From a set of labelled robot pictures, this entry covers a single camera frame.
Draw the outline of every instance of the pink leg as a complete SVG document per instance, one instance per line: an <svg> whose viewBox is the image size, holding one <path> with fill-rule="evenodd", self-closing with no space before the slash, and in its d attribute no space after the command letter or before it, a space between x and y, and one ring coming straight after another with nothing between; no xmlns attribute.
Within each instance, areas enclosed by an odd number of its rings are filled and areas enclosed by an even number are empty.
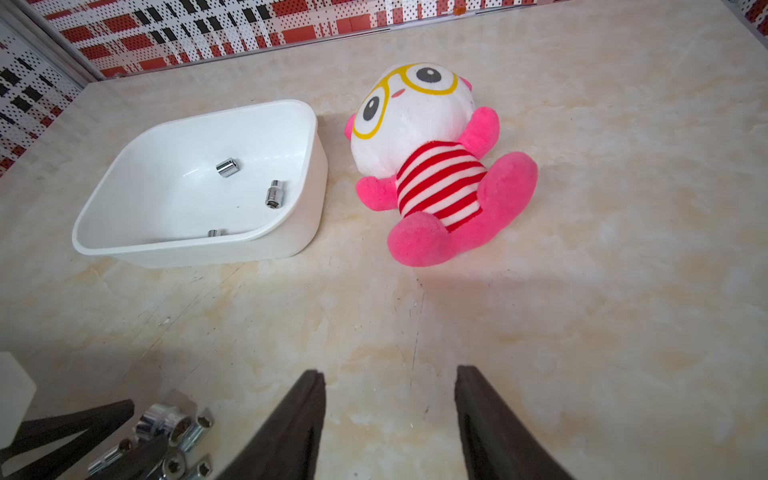
<svg viewBox="0 0 768 480"><path fill-rule="evenodd" d="M482 213L451 234L456 253L485 245L504 230L528 206L537 181L538 167L528 155L499 158L478 187Z"/></svg>
<svg viewBox="0 0 768 480"><path fill-rule="evenodd" d="M432 266L491 241L533 197L538 167L526 154L499 158L478 187L482 213L449 233L434 215L408 215L389 233L392 256L406 266Z"/></svg>
<svg viewBox="0 0 768 480"><path fill-rule="evenodd" d="M453 235L432 214L416 212L402 219L389 233L392 257L406 266L432 266L455 257Z"/></svg>

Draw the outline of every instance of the marble floor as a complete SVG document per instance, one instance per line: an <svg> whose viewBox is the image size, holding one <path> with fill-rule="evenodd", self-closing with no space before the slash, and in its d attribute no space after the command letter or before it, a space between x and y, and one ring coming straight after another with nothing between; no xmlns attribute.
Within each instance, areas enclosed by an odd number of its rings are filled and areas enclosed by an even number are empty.
<svg viewBox="0 0 768 480"><path fill-rule="evenodd" d="M490 244L414 270L386 249L397 214L356 198L343 127L421 60L500 114L486 164L525 151L541 179ZM132 138L280 98L315 109L329 159L302 253L145 270L74 251ZM768 53L720 0L576 0L91 84L0 179L0 350L38 384L30 418L210 408L214 470L314 368L317 478L466 478L468 363L576 478L765 478L766 183Z"/></svg>

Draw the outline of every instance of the metal frame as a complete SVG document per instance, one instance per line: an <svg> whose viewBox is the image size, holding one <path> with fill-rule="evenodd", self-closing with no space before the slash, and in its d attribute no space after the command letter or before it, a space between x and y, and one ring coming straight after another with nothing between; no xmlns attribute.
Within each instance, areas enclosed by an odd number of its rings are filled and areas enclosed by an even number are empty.
<svg viewBox="0 0 768 480"><path fill-rule="evenodd" d="M24 0L0 2L0 18L80 89L106 78Z"/></svg>

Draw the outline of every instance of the perforated panel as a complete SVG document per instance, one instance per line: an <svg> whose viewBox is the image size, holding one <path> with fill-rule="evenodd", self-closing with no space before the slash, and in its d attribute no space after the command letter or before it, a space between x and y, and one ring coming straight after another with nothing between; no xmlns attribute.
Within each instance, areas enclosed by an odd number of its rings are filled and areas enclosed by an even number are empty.
<svg viewBox="0 0 768 480"><path fill-rule="evenodd" d="M74 84L0 24L0 177L78 93Z"/></svg>
<svg viewBox="0 0 768 480"><path fill-rule="evenodd" d="M768 36L768 0L730 0L757 31Z"/></svg>
<svg viewBox="0 0 768 480"><path fill-rule="evenodd" d="M107 77L486 8L486 0L27 1Z"/></svg>

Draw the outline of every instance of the pile of sockets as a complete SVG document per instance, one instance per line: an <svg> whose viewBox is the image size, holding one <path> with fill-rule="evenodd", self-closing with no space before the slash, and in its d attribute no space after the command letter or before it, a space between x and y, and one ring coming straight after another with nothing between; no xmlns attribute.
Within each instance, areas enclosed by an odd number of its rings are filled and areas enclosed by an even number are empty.
<svg viewBox="0 0 768 480"><path fill-rule="evenodd" d="M115 447L94 460L88 466L88 475L93 475L112 465L123 455L133 449L139 449L142 443L152 440L153 437L165 435L168 437L168 451L162 462L158 463L146 478L201 480L211 473L207 455L187 470L184 454L192 450L213 425L213 418L207 411L203 411L192 419L183 414L178 407L155 403L144 412L139 423L134 427L134 438L121 440Z"/></svg>

